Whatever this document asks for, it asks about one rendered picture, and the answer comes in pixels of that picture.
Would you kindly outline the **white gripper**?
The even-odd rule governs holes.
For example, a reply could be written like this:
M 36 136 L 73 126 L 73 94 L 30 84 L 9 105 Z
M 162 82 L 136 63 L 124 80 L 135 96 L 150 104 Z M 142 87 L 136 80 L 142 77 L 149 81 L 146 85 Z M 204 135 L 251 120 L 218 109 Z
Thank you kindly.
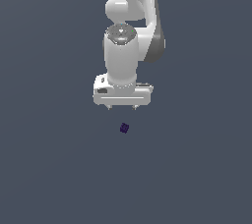
M 105 105 L 112 110 L 113 105 L 132 105 L 136 110 L 138 106 L 148 105 L 154 87 L 151 84 L 136 83 L 118 86 L 110 84 L 107 74 L 99 75 L 94 80 L 94 103 Z

